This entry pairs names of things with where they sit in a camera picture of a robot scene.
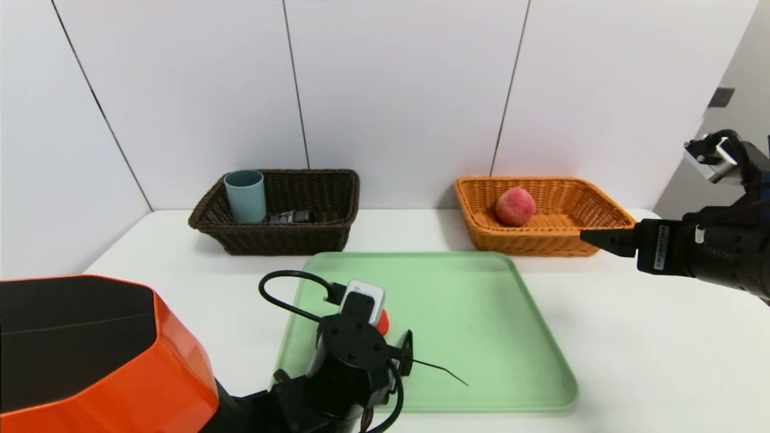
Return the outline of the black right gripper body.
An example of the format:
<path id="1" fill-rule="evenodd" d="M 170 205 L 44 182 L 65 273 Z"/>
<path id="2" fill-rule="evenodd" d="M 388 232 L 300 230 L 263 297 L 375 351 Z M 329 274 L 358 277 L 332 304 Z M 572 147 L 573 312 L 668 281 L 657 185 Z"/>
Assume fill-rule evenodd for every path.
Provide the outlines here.
<path id="1" fill-rule="evenodd" d="M 676 220 L 637 225 L 639 271 L 695 278 L 768 299 L 768 226 L 715 225 L 699 231 Z"/>

